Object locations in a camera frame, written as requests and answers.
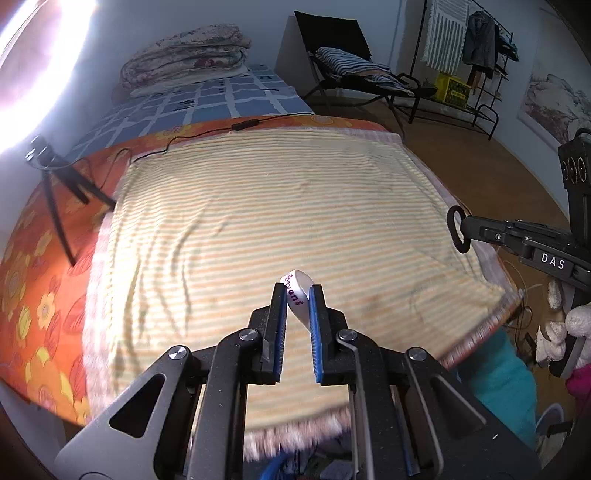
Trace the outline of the yellow striped blanket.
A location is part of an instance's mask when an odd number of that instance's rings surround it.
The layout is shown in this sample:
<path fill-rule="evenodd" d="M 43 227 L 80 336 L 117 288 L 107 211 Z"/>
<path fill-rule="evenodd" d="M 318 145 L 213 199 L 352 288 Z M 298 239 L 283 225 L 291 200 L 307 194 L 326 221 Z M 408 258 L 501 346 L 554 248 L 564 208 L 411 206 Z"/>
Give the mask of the yellow striped blanket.
<path fill-rule="evenodd" d="M 454 198 L 397 135 L 277 128 L 129 166 L 104 216 L 83 329 L 93 414 L 168 347 L 215 345 L 294 270 L 377 344 L 452 366 L 518 302 L 494 249 L 453 246 Z"/>

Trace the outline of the teal cloth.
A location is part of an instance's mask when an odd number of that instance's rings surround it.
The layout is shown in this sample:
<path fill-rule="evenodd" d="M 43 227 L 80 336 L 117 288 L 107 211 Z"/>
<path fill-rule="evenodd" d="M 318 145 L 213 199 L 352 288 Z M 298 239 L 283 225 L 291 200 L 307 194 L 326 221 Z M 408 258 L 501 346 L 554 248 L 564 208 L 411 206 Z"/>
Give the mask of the teal cloth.
<path fill-rule="evenodd" d="M 537 387 L 503 329 L 457 368 L 458 379 L 522 442 L 536 446 Z"/>

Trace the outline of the black folding chair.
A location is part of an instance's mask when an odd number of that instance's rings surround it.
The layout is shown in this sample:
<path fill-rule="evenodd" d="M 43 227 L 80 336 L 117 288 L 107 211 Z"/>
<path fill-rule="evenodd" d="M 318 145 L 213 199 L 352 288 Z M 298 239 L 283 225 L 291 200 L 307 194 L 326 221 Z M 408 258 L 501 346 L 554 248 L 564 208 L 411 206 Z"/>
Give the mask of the black folding chair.
<path fill-rule="evenodd" d="M 400 136 L 405 138 L 406 130 L 394 101 L 404 98 L 419 103 L 429 89 L 414 76 L 396 74 L 389 66 L 375 62 L 361 26 L 355 19 L 301 11 L 295 12 L 294 17 L 315 78 L 315 87 L 303 99 L 308 100 L 318 93 L 329 106 L 329 90 L 369 94 L 369 100 L 355 106 L 360 108 L 383 100 L 400 128 Z"/>

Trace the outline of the orange floral bedspread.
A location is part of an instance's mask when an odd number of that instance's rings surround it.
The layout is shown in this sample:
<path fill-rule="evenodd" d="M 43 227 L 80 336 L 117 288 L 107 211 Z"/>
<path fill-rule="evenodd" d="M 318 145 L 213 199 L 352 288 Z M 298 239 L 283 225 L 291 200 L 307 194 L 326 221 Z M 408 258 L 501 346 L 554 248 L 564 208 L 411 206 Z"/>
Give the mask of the orange floral bedspread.
<path fill-rule="evenodd" d="M 197 140 L 277 128 L 389 133 L 370 122 L 311 115 L 264 117 L 256 126 L 240 131 L 231 120 L 221 120 L 107 147 L 75 167 L 92 175 L 117 205 L 117 182 L 129 166 L 145 158 Z M 116 206 L 109 209 L 97 200 L 83 204 L 63 186 L 56 186 L 54 192 L 74 254 L 65 255 L 43 195 L 35 191 L 1 262 L 1 377 L 27 399 L 84 425 L 98 415 L 90 410 L 83 359 L 87 292 L 103 218 Z"/>

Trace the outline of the striped cushion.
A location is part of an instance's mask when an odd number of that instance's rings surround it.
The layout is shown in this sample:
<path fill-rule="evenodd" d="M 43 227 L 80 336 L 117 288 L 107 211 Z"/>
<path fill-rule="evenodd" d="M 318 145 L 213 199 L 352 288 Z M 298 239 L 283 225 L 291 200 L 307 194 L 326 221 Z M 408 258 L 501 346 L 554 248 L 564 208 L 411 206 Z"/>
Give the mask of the striped cushion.
<path fill-rule="evenodd" d="M 396 92 L 406 97 L 414 96 L 414 93 L 385 65 L 332 47 L 318 48 L 315 51 L 315 59 L 332 80 L 360 80 L 369 86 L 379 87 L 389 92 Z"/>

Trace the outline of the blue checkered bedsheet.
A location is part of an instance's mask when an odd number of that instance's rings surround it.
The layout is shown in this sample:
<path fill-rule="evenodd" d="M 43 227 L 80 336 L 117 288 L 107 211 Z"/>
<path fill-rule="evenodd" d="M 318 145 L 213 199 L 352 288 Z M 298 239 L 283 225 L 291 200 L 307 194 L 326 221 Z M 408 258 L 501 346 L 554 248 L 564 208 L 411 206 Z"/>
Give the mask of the blue checkered bedsheet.
<path fill-rule="evenodd" d="M 311 114 L 308 104 L 266 65 L 245 73 L 176 86 L 113 107 L 66 155 L 70 162 L 134 138 L 229 118 Z"/>

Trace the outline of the white plush toy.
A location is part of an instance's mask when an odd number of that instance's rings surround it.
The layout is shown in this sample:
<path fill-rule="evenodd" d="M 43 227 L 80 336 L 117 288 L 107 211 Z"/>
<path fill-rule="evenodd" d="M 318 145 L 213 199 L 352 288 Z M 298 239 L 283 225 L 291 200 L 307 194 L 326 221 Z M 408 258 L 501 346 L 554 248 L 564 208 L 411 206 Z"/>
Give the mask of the white plush toy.
<path fill-rule="evenodd" d="M 552 278 L 547 303 L 551 317 L 538 328 L 536 362 L 567 380 L 590 364 L 590 295 Z"/>

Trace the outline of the yellow crate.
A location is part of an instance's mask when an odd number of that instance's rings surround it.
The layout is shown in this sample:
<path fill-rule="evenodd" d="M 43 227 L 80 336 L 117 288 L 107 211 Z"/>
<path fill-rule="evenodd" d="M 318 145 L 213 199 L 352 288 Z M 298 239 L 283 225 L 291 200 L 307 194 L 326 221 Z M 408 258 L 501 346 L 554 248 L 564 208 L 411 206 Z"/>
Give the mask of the yellow crate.
<path fill-rule="evenodd" d="M 460 109 L 467 107 L 472 88 L 461 79 L 439 72 L 435 86 L 437 88 L 435 94 L 437 101 Z"/>

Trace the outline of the dark hanging jacket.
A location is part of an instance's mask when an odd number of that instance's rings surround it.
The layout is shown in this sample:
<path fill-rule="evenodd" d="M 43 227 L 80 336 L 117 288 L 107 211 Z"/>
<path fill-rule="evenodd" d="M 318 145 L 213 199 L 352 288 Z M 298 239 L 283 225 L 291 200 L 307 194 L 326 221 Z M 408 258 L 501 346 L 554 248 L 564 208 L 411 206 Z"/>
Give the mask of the dark hanging jacket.
<path fill-rule="evenodd" d="M 471 65 L 468 84 L 474 86 L 482 74 L 492 79 L 498 57 L 518 62 L 518 48 L 505 37 L 500 26 L 488 13 L 480 10 L 468 18 L 462 61 Z"/>

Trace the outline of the pink cloth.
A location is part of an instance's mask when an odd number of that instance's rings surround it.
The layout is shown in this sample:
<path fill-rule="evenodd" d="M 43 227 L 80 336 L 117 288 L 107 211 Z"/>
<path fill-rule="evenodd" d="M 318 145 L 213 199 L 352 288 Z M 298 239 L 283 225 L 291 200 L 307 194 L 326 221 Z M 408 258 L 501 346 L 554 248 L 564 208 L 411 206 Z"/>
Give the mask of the pink cloth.
<path fill-rule="evenodd" d="M 569 394 L 575 398 L 576 408 L 583 408 L 591 390 L 591 365 L 575 369 L 565 381 L 565 386 Z"/>

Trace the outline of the black clothes rack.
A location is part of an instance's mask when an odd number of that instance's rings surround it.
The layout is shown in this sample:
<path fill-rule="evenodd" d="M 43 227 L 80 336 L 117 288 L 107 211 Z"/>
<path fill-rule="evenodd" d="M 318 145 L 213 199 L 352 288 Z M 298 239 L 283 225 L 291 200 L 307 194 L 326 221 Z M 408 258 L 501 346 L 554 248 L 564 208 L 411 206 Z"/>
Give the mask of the black clothes rack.
<path fill-rule="evenodd" d="M 497 105 L 518 62 L 514 34 L 479 1 L 410 1 L 401 66 L 415 96 L 397 106 L 409 124 L 432 121 L 491 139 Z"/>

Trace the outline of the folded floral quilt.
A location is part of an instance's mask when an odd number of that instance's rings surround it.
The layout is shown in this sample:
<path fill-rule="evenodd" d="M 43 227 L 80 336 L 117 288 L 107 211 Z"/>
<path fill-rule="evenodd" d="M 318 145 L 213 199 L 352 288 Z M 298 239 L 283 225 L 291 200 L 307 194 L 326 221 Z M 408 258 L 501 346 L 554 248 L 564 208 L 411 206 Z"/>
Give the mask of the folded floral quilt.
<path fill-rule="evenodd" d="M 252 40 L 238 25 L 228 23 L 162 38 L 123 64 L 112 100 L 119 104 L 194 82 L 243 74 L 251 46 Z"/>

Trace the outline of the blue plastic laundry basket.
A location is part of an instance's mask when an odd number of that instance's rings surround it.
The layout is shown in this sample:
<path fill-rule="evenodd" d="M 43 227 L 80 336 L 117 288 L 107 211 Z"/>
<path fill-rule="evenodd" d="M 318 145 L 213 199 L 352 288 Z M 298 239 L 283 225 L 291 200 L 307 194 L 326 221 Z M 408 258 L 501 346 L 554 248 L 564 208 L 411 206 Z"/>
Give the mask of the blue plastic laundry basket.
<path fill-rule="evenodd" d="M 314 450 L 281 452 L 270 460 L 259 479 L 351 480 L 353 462 Z"/>

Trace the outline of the wall picture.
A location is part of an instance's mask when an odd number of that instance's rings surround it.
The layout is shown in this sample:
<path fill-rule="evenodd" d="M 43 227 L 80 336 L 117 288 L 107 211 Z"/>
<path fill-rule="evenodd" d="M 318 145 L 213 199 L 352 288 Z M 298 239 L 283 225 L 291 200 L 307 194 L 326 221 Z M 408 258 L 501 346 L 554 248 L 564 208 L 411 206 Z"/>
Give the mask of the wall picture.
<path fill-rule="evenodd" d="M 552 147 L 590 127 L 590 62 L 564 22 L 548 8 L 518 117 Z"/>

